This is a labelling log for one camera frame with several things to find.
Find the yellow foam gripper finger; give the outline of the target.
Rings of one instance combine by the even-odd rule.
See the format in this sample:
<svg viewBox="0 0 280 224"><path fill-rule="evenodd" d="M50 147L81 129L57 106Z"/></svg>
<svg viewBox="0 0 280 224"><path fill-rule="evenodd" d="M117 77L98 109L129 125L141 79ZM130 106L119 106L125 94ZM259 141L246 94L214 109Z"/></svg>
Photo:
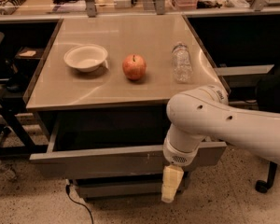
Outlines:
<svg viewBox="0 0 280 224"><path fill-rule="evenodd" d="M161 186L161 200L163 202L171 203L174 200L183 175L184 171L179 166L169 165L164 167Z"/></svg>

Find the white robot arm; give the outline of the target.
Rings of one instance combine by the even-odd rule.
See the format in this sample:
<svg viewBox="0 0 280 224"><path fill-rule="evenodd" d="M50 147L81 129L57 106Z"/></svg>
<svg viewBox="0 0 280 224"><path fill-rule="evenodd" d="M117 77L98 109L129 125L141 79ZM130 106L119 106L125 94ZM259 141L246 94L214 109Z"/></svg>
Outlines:
<svg viewBox="0 0 280 224"><path fill-rule="evenodd" d="M171 126L163 144L161 200L174 200L183 168L205 137L221 139L280 165L280 114L229 106L227 93L208 85L174 95L166 106Z"/></svg>

